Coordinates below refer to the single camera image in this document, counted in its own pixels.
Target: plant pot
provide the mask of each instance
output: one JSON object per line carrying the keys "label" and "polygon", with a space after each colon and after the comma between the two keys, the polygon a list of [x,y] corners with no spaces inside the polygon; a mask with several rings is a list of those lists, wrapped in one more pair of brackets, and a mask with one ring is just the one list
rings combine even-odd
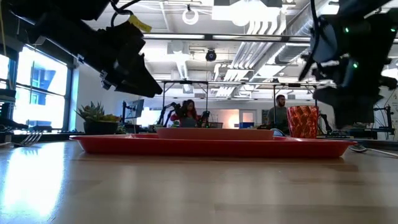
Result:
{"label": "plant pot", "polygon": [[118,129],[117,122],[85,121],[86,134],[114,134]]}

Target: bowl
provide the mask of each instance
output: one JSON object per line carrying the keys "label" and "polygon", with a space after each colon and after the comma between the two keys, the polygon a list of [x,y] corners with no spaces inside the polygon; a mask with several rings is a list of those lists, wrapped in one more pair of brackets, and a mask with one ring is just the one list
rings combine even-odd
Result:
{"label": "bowl", "polygon": [[159,128],[157,134],[161,139],[188,140],[269,141],[274,138],[274,131],[257,129]]}

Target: red glass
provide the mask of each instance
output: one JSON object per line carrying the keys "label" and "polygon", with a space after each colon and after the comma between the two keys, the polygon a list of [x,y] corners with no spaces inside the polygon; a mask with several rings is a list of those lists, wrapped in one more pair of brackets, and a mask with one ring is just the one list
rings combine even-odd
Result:
{"label": "red glass", "polygon": [[317,138],[317,106],[291,106],[287,108],[287,121],[291,137]]}

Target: table surface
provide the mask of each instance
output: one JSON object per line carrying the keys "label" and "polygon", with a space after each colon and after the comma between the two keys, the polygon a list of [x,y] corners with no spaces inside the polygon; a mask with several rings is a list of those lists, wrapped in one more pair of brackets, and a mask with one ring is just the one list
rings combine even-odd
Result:
{"label": "table surface", "polygon": [[98,156],[0,149],[0,223],[397,223],[398,160]]}

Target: succulent plant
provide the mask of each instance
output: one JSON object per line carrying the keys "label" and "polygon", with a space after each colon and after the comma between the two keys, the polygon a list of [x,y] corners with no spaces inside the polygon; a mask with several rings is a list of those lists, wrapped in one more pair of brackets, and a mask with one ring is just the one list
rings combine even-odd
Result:
{"label": "succulent plant", "polygon": [[76,113],[83,118],[85,121],[105,121],[105,122],[118,122],[120,121],[119,116],[113,114],[105,114],[104,106],[97,102],[95,105],[93,102],[90,105],[81,106],[78,108]]}

